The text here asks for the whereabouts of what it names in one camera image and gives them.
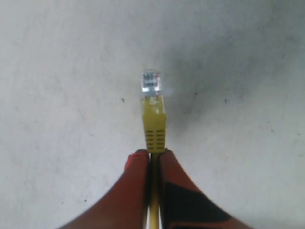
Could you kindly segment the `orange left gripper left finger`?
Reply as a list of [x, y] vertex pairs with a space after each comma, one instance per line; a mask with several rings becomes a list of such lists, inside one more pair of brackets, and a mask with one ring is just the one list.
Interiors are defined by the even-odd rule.
[[128, 156], [124, 172], [91, 208], [63, 229], [143, 229], [147, 214], [149, 154], [137, 150]]

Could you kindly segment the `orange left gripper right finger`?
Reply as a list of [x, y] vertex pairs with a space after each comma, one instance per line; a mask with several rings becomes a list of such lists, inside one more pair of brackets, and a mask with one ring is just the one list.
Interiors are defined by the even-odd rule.
[[174, 153], [159, 156], [161, 217], [164, 229], [249, 229], [213, 203], [186, 174]]

